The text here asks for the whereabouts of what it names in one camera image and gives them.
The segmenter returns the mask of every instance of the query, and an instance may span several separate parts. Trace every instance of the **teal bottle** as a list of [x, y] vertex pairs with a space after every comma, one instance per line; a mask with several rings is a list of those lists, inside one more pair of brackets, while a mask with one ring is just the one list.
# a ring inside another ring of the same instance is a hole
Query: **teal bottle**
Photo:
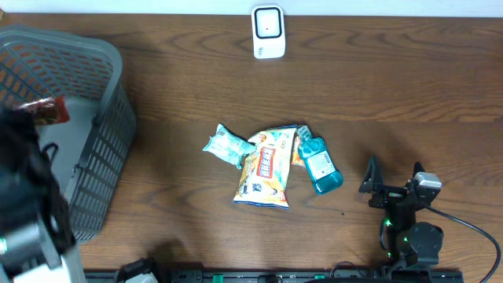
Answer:
[[306, 164], [307, 172], [317, 194], [325, 194], [342, 186], [344, 180], [332, 162], [322, 138], [313, 138], [307, 126], [297, 129], [301, 144], [299, 156]]

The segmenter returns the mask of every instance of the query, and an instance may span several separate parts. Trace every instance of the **red label on bag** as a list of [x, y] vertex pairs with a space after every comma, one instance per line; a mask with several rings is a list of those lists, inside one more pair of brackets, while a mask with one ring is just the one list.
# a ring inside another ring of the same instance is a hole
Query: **red label on bag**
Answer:
[[260, 150], [259, 167], [257, 168], [257, 176], [263, 178], [273, 177], [273, 158], [276, 149], [264, 147]]

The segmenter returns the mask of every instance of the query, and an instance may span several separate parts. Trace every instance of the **green led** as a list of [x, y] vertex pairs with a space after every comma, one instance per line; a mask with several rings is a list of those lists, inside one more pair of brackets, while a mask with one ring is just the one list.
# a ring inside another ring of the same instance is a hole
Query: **green led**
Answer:
[[7, 252], [7, 241], [5, 238], [0, 239], [0, 255]]

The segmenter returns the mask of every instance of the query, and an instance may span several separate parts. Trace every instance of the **wooden table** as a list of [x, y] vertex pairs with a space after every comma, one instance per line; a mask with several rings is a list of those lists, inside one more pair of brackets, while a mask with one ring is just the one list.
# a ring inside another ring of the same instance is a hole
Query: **wooden table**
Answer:
[[[330, 268], [386, 257], [383, 211], [358, 187], [369, 157], [400, 186], [423, 162], [444, 187], [434, 207], [503, 239], [503, 20], [286, 17], [287, 53], [258, 61], [250, 17], [6, 14], [3, 24], [104, 39], [123, 55], [138, 136], [86, 268], [162, 263]], [[218, 123], [250, 137], [307, 123], [345, 184], [315, 195], [293, 167], [290, 210], [233, 204], [241, 172], [201, 149]], [[495, 258], [476, 232], [428, 211], [445, 232], [440, 266], [479, 281]], [[503, 281], [499, 270], [494, 282]]]

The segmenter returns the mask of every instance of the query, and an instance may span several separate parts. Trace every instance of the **gray plastic basket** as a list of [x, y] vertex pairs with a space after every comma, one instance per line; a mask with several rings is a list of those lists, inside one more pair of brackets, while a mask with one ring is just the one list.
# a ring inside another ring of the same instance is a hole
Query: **gray plastic basket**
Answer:
[[119, 77], [119, 51], [98, 39], [11, 26], [0, 29], [0, 101], [65, 96], [70, 121], [41, 127], [59, 146], [52, 170], [82, 244], [97, 236], [136, 131]]

